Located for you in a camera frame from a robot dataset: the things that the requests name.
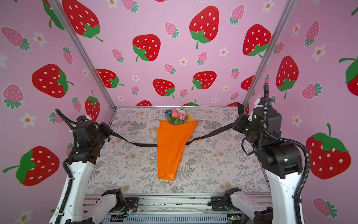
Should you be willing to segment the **orange wrapping paper sheet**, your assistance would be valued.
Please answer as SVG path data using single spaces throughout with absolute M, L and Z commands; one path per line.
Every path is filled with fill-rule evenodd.
M 185 124 L 172 125 L 166 117 L 157 128 L 157 168 L 160 180 L 175 179 L 185 145 L 197 127 L 197 122 L 187 112 L 186 114 L 188 120 Z

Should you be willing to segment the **blue fake rose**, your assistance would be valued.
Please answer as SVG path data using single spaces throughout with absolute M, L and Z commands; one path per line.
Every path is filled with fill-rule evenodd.
M 171 111 L 171 110 L 166 110 L 166 111 L 165 111 L 165 115 L 166 115 L 166 116 L 169 116 L 169 115 L 171 115 L 171 114 L 172 114 L 172 111 Z

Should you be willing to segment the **pink fake rose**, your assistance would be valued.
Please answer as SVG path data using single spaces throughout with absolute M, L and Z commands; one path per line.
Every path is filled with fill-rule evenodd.
M 186 113 L 179 113 L 174 124 L 175 125 L 182 125 L 185 124 L 188 120 L 188 115 Z
M 179 112 L 177 110 L 172 110 L 172 114 L 167 117 L 167 120 L 170 124 L 175 125 L 174 122 L 178 116 Z

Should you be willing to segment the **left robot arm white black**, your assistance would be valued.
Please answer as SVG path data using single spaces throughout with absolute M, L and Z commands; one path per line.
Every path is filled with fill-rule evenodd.
M 126 200 L 121 190 L 108 190 L 95 205 L 83 212 L 85 192 L 90 175 L 94 170 L 100 150 L 113 133 L 104 122 L 101 124 L 91 118 L 80 116 L 70 121 L 59 110 L 56 112 L 70 127 L 74 137 L 74 147 L 62 166 L 67 174 L 66 182 L 49 223 L 51 224 L 99 224 L 115 206 L 125 206 Z

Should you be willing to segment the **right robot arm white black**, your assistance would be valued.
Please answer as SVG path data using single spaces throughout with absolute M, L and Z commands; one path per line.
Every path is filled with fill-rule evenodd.
M 302 224 L 301 192 L 307 179 L 306 167 L 297 144 L 281 139 L 282 116 L 272 107 L 272 99 L 264 107 L 264 99 L 258 100 L 250 115 L 238 104 L 239 117 L 233 129 L 244 134 L 244 140 L 267 176 L 272 205 L 261 205 L 246 196 L 239 188 L 225 191 L 225 206 L 238 209 L 244 215 L 242 223 L 251 219 L 255 224 Z

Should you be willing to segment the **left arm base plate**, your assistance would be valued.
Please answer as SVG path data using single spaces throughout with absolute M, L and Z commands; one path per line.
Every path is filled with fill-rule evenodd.
M 120 213 L 124 214 L 128 211 L 137 212 L 139 205 L 138 197 L 125 197 L 124 203 L 117 203 L 114 208 L 110 210 L 110 213 Z

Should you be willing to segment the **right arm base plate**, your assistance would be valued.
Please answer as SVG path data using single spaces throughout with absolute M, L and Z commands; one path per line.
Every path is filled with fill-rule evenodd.
M 234 212 L 239 211 L 237 208 L 229 207 L 224 197 L 211 197 L 211 200 L 207 203 L 207 206 L 211 207 L 213 211 L 221 211 L 221 212 Z

